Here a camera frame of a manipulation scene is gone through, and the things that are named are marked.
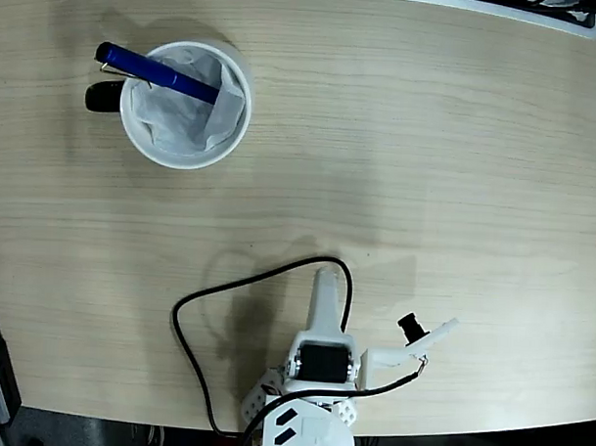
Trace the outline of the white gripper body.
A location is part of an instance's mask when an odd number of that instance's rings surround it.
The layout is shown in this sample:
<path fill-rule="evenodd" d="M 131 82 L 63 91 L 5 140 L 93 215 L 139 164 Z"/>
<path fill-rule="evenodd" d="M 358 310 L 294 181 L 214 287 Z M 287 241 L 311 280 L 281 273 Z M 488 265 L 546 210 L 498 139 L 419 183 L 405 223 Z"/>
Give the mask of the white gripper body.
<path fill-rule="evenodd" d="M 352 348 L 346 345 L 302 343 L 295 346 L 284 364 L 281 392 L 356 390 L 360 364 L 354 355 Z"/>

